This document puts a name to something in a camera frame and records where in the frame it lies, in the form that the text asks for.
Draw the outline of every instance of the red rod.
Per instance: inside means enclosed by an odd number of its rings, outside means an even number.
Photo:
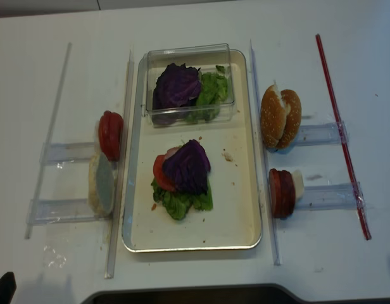
[[[326,78],[327,88],[329,90],[330,100],[332,101],[334,116],[336,118],[336,122],[340,124],[341,117],[339,113],[339,108],[337,107],[336,96],[334,95],[329,69],[327,68],[326,57],[324,56],[323,44],[319,34],[316,35],[316,42],[320,53],[320,59],[322,60],[322,66]],[[339,128],[339,133],[340,133],[340,138],[347,138],[343,128]],[[354,196],[357,204],[357,213],[358,213],[358,217],[360,218],[362,232],[364,233],[365,239],[369,240],[372,239],[372,237],[371,237],[370,230],[368,228],[367,219],[365,217],[365,211],[363,207],[363,196],[358,186],[357,179],[355,177],[353,163],[351,162],[351,157],[349,155],[347,143],[342,141],[341,146],[343,147],[344,158],[346,159],[349,179],[354,189]]]

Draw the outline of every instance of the black object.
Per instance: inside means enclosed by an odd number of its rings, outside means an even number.
[[[10,304],[16,290],[15,275],[7,272],[0,278],[0,304]]]

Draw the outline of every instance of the table surface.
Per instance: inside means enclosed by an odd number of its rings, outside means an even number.
[[[137,71],[152,49],[226,42],[244,53],[249,68],[251,39],[260,93],[280,79],[303,88],[305,99],[329,102],[317,33],[347,125],[371,241],[355,212],[299,212],[280,226],[284,263],[274,266],[263,212],[263,237],[252,250],[133,254],[119,237],[115,277],[106,280],[105,222],[34,227],[24,240],[68,42],[79,68],[95,61],[90,95],[97,99],[123,101],[129,49]],[[82,94],[78,82],[74,89]],[[323,113],[331,117],[328,109],[319,113],[318,121],[326,120]],[[279,284],[307,301],[390,297],[390,1],[234,1],[0,19],[0,276],[7,271],[18,285],[13,303],[245,284]]]

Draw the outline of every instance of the top bun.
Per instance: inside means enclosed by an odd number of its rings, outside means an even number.
[[[261,101],[261,133],[267,148],[288,147],[298,133],[301,120],[301,101],[294,91],[279,92],[276,84],[265,91]]]

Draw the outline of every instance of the plastic container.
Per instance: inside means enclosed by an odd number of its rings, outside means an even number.
[[[185,47],[180,49],[164,49],[150,51],[147,54],[146,75],[146,112],[149,121],[154,127],[177,124],[198,124],[201,122],[219,122],[230,120],[234,111],[234,95],[232,87],[232,74],[230,70],[230,49],[227,44],[215,44],[211,46]],[[223,103],[205,106],[186,106],[162,110],[153,109],[153,92],[156,88],[158,77],[166,67],[175,63],[186,64],[186,67],[200,68],[201,73],[216,72],[216,66],[225,68],[227,78],[227,99]],[[213,119],[204,119],[207,113],[214,113]]]

